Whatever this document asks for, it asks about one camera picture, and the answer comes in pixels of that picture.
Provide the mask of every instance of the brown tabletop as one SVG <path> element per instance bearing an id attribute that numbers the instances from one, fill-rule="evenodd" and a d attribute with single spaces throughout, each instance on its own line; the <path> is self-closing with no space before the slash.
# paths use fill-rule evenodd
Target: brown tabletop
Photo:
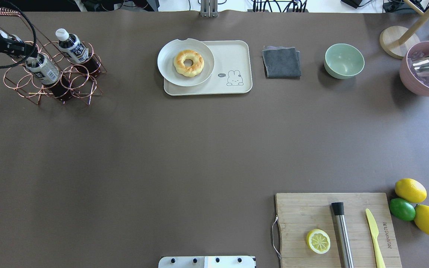
<path id="1" fill-rule="evenodd" d="M 416 178 L 429 193 L 429 97 L 400 81 L 380 32 L 395 14 L 222 12 L 29 13 L 90 42 L 107 74 L 86 107 L 36 106 L 2 84 L 0 268 L 157 267 L 162 256 L 254 255 L 277 267 L 270 228 L 277 192 L 386 192 Z M 30 39 L 15 18 L 8 32 Z M 429 40 L 429 22 L 417 32 Z M 243 95 L 172 97 L 156 58 L 173 39 L 243 40 L 253 84 Z M 357 47 L 349 80 L 325 50 Z M 264 46 L 301 51 L 300 79 L 267 79 Z M 0 64 L 8 64 L 0 55 Z M 425 205 L 429 205 L 429 194 Z M 403 267 L 429 267 L 429 236 L 393 218 Z"/>

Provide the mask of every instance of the gray cloth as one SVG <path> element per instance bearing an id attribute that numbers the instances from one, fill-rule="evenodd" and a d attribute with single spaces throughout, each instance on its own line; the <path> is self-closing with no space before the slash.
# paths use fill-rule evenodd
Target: gray cloth
<path id="1" fill-rule="evenodd" d="M 301 76 L 300 52 L 295 47 L 272 47 L 263 50 L 263 61 L 269 78 Z"/>

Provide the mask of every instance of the wooden cutting board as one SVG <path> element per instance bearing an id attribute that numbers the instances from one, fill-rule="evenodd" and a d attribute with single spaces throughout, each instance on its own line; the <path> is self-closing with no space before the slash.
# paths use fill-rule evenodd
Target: wooden cutting board
<path id="1" fill-rule="evenodd" d="M 385 193 L 277 193 L 281 268 L 342 267 L 330 205 L 333 202 L 344 202 L 354 267 L 376 268 L 366 208 L 371 210 L 380 231 L 378 244 L 386 267 L 402 267 Z M 331 246 L 327 253 L 317 254 L 308 248 L 305 237 L 312 229 L 322 229 L 329 235 Z"/>

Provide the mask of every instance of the halved lemon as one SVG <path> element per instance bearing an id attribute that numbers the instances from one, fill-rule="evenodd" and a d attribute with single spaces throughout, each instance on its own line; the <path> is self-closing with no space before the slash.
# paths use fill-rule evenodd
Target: halved lemon
<path id="1" fill-rule="evenodd" d="M 330 249 L 329 235 L 321 229 L 313 229 L 308 232 L 305 242 L 312 251 L 318 254 L 324 254 Z"/>

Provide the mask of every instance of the plastic bottle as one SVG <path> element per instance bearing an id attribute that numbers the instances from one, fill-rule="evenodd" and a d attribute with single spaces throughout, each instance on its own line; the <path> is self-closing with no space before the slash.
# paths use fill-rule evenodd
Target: plastic bottle
<path id="1" fill-rule="evenodd" d="M 89 54 L 89 50 L 79 40 L 77 35 L 68 33 L 65 29 L 61 28 L 56 31 L 56 36 L 57 39 L 59 39 L 59 50 L 72 64 L 84 66 L 89 71 L 89 74 L 93 76 L 97 76 L 100 73 L 99 64 L 97 64 L 93 56 Z M 76 66 L 76 68 L 79 73 L 87 73 L 85 68 L 80 66 Z"/>
<path id="2" fill-rule="evenodd" d="M 48 56 L 38 53 L 37 58 L 29 57 L 26 60 L 26 68 L 37 77 L 42 84 L 46 85 L 54 94 L 54 97 L 62 102 L 72 98 L 69 80 L 65 76 L 61 77 L 59 69 L 52 63 Z"/>

